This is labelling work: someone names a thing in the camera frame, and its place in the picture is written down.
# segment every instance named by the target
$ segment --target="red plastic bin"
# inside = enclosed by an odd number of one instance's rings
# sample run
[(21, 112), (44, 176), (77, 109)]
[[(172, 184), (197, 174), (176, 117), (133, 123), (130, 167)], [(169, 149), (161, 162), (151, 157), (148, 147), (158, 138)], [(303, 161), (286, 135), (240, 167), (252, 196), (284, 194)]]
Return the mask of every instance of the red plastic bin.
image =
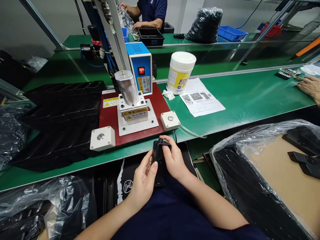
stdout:
[[(266, 28), (269, 26), (269, 23), (266, 24), (263, 29), (260, 32), (260, 35), (266, 30)], [(267, 33), (266, 37), (267, 38), (273, 38), (273, 37), (278, 37), (281, 36), (281, 31), (282, 31), (282, 27), (278, 26), (278, 25), (274, 25), (271, 30)]]

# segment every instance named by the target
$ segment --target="worker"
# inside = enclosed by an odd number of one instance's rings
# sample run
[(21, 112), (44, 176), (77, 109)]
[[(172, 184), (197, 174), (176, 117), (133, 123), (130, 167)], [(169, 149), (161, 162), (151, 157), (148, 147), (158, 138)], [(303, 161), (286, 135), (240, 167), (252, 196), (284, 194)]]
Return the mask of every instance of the worker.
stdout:
[(312, 97), (320, 107), (320, 79), (314, 76), (307, 76), (305, 78), (296, 78), (296, 80), (299, 81), (298, 88)]
[(167, 5), (167, 0), (139, 0), (136, 7), (120, 3), (120, 6), (131, 18), (138, 18), (142, 15), (143, 22), (136, 22), (133, 25), (133, 30), (136, 28), (157, 28), (161, 33), (164, 31)]
[(259, 239), (267, 237), (249, 225), (242, 214), (186, 167), (173, 138), (163, 146), (172, 181), (154, 188), (158, 163), (152, 150), (135, 170), (129, 195), (86, 228), (76, 240), (109, 239)]

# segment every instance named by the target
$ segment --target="navy shirt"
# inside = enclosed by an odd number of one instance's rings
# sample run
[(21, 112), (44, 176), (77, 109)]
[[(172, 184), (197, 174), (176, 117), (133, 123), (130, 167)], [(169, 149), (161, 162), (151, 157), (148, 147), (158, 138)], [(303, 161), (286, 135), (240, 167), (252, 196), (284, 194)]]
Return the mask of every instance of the navy shirt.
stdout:
[(141, 11), (142, 21), (151, 22), (160, 18), (163, 20), (160, 32), (164, 30), (164, 19), (167, 13), (167, 0), (139, 0), (137, 3)]
[(112, 239), (268, 240), (252, 225), (235, 230), (213, 227), (197, 208), (191, 194), (173, 178), (166, 187), (155, 188), (147, 204)]

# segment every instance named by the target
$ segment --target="worker's hand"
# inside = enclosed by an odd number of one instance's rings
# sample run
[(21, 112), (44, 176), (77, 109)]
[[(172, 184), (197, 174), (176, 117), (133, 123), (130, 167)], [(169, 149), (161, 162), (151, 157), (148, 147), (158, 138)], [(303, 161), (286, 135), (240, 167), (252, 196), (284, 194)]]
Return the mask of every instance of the worker's hand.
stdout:
[(122, 6), (125, 11), (128, 10), (128, 5), (126, 3), (120, 3), (119, 5)]
[(132, 30), (135, 30), (136, 28), (142, 28), (143, 27), (143, 22), (136, 22), (133, 27)]
[(152, 151), (142, 159), (140, 166), (134, 172), (133, 184), (128, 197), (125, 199), (137, 212), (149, 201), (158, 170), (158, 162), (151, 165)]
[(184, 164), (181, 150), (180, 148), (178, 148), (177, 144), (175, 143), (172, 137), (162, 135), (160, 136), (160, 138), (167, 140), (167, 142), (169, 142), (171, 145), (171, 151), (168, 146), (162, 146), (163, 155), (166, 160), (168, 172), (171, 174), (171, 176), (173, 176), (175, 179), (181, 182), (182, 179), (188, 176), (190, 173), (190, 171)]
[(320, 104), (320, 79), (307, 76), (305, 78), (296, 78), (296, 80), (300, 81), (298, 83), (298, 88), (303, 91), (304, 93), (308, 94), (312, 97), (315, 102), (319, 105)]

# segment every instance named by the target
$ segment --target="red power switch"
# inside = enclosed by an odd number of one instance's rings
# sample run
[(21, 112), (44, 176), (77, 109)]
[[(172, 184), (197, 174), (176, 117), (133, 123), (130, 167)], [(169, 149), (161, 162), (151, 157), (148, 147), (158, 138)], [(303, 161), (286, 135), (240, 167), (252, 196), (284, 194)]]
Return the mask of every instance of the red power switch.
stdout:
[(144, 75), (144, 67), (139, 67), (139, 75)]

